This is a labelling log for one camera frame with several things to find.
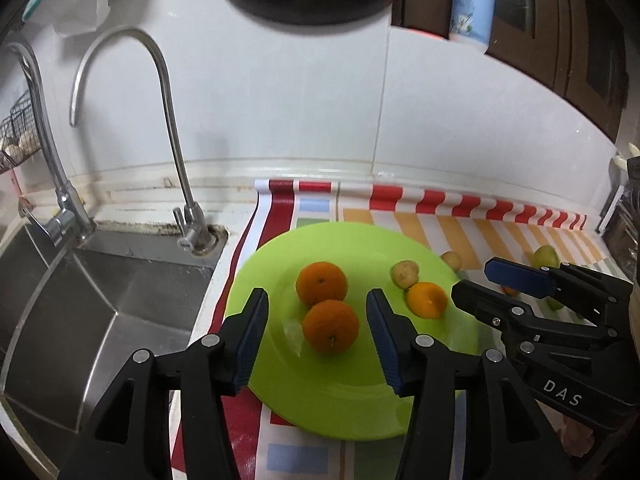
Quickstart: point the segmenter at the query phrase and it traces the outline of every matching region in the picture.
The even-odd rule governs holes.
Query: small potato
[[[391,279],[396,286],[407,290],[420,280],[420,267],[411,260],[403,260],[391,267]]]
[[[447,251],[441,258],[443,262],[451,267],[453,272],[458,272],[462,268],[462,258],[454,251]]]

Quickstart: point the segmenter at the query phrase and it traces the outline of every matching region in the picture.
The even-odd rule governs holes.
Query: green plate
[[[399,399],[385,383],[365,314],[372,288],[382,288],[393,310],[407,316],[420,333],[450,349],[478,352],[477,321],[449,306],[442,319],[414,316],[402,290],[389,275],[400,260],[420,265],[420,280],[440,285],[448,294],[456,274],[423,245],[380,227],[326,222],[294,229],[269,241],[242,266],[229,293],[226,315],[242,310],[252,289],[269,295],[269,320],[249,387],[285,420],[330,438],[377,440],[405,434],[412,398]],[[313,262],[338,265],[346,274],[345,302],[360,319],[360,334],[343,354],[317,354],[302,335],[308,308],[298,299],[300,269]]]

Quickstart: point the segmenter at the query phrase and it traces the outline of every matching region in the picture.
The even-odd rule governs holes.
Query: striped tablecloth
[[[256,209],[235,249],[228,277],[214,311],[210,332],[222,323],[226,300],[242,264],[267,241],[290,229],[315,222],[349,221],[398,231],[436,254],[453,250],[462,256],[461,278],[496,288],[482,266],[492,256],[529,263],[540,245],[556,248],[562,261],[623,278],[586,216],[495,198],[398,186],[256,181]],[[538,316],[578,322],[564,308],[554,312],[529,298]],[[499,332],[480,326],[481,349],[502,344]],[[395,478],[403,438],[344,442],[323,438],[290,425],[272,413],[248,388],[225,397],[225,416],[243,480],[391,480]],[[456,402],[455,446],[451,478],[462,478],[465,397]],[[174,478],[186,477],[181,429],[177,430]]]

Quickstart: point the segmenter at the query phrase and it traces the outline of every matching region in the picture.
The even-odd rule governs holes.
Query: orange
[[[406,306],[418,317],[439,319],[447,308],[447,293],[435,283],[418,282],[412,285],[404,297]]]
[[[342,301],[347,295],[347,277],[334,264],[316,262],[300,271],[296,280],[296,292],[308,306],[324,300]]]
[[[325,300],[316,304],[302,320],[302,333],[318,353],[344,352],[358,338],[360,321],[353,309],[342,301]]]
[[[511,288],[510,286],[501,285],[500,288],[507,296],[511,296],[512,298],[517,298],[520,295],[515,288]]]

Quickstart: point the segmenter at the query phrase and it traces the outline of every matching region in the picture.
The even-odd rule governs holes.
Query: faucet handle
[[[20,215],[20,218],[26,218],[32,225],[39,227],[44,234],[49,236],[47,228],[44,227],[44,225],[42,225],[35,216],[33,216],[33,213],[31,213],[27,205],[22,201],[18,202],[18,214]]]
[[[182,210],[179,207],[174,208],[174,218],[182,234],[182,236],[178,238],[178,247],[182,247],[185,251],[192,252],[200,233],[191,225],[185,224]]]

